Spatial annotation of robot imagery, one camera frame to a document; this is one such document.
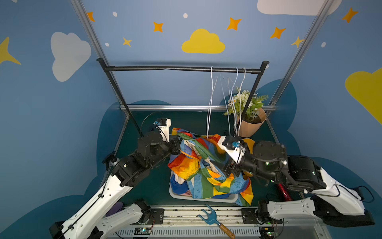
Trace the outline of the rainbow striped jacket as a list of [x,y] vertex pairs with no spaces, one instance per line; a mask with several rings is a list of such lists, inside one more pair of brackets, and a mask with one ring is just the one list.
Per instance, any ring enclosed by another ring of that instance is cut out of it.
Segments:
[[230,159],[218,146],[220,135],[207,138],[176,127],[172,135],[181,138],[181,154],[171,155],[168,163],[174,193],[190,195],[194,199],[226,198],[229,194],[237,194],[237,205],[251,206],[254,195],[249,177],[243,174],[226,177],[217,166]]

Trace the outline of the white hanger rainbow jacket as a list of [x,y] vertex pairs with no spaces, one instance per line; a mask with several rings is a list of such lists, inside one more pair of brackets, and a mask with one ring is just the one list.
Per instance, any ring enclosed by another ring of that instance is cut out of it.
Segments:
[[213,66],[210,68],[210,78],[211,78],[211,92],[210,92],[210,100],[208,105],[208,114],[207,114],[207,138],[210,137],[210,120],[212,114],[212,105],[213,105],[213,94],[215,91],[216,81],[213,77]]

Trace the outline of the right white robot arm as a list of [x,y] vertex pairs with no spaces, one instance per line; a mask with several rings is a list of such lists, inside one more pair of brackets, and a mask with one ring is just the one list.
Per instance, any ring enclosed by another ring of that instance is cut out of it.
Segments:
[[260,141],[249,146],[242,138],[223,136],[218,142],[231,158],[226,169],[239,175],[247,171],[267,183],[282,184],[307,194],[305,199],[260,201],[256,219],[260,223],[286,218],[321,219],[324,224],[351,228],[375,224],[363,204],[360,190],[349,189],[306,156],[288,156],[284,145]]

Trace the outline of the white wire hanger pink jacket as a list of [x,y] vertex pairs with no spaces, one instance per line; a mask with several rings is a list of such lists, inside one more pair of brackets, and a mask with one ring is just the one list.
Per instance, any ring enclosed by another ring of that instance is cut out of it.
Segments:
[[238,88],[238,94],[239,94],[239,110],[238,110],[238,113],[236,114],[236,123],[235,123],[235,132],[236,132],[236,136],[239,136],[240,133],[240,123],[241,123],[241,93],[242,93],[242,85],[243,85],[243,82],[245,81],[245,78],[246,78],[246,68],[244,68],[244,77],[243,77],[243,80],[241,81],[241,84],[240,84],[240,87]]

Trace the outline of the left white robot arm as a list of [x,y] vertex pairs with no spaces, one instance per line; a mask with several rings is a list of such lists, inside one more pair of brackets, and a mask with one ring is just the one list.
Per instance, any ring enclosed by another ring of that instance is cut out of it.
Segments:
[[151,208],[139,199],[126,209],[106,216],[107,212],[152,169],[170,155],[180,154],[178,136],[162,136],[152,131],[138,140],[134,153],[121,159],[113,168],[104,185],[71,218],[55,222],[49,229],[54,239],[106,239],[130,224],[146,222]]

